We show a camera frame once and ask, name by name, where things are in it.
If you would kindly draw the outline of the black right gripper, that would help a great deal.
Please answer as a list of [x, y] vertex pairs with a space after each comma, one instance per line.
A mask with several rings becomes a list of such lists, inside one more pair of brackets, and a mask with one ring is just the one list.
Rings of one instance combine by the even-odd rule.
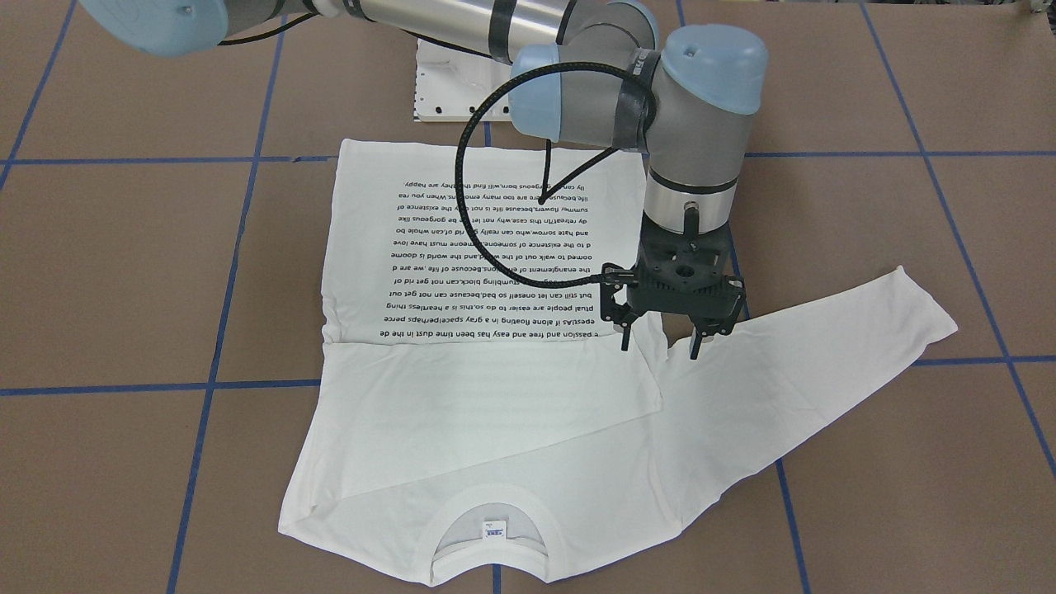
[[746, 302], [743, 279], [724, 274], [729, 241], [724, 227], [699, 233], [700, 210], [683, 208], [674, 233], [645, 215], [636, 264], [602, 267], [601, 318], [619, 326], [620, 349], [629, 350], [634, 320], [648, 312], [683, 314], [694, 324], [690, 360], [708, 333], [732, 332]]

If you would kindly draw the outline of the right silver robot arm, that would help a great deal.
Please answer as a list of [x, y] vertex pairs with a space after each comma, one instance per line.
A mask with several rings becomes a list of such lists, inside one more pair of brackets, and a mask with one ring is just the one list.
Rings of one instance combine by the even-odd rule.
[[[406, 31], [430, 44], [510, 64], [511, 78], [473, 110], [454, 157], [455, 202], [468, 240], [521, 285], [600, 287], [601, 316], [629, 338], [649, 312], [693, 323], [690, 357], [742, 316], [743, 279], [724, 274], [728, 218], [753, 118], [761, 109], [769, 54], [750, 31], [683, 26], [662, 38], [636, 1], [86, 1], [124, 44], [177, 57], [248, 44], [245, 31], [284, 15], [295, 24], [352, 17]], [[506, 267], [483, 244], [464, 194], [464, 159], [479, 122], [508, 98], [520, 133], [600, 148], [540, 204], [620, 150], [649, 157], [636, 264], [607, 263], [573, 280], [535, 280]]]

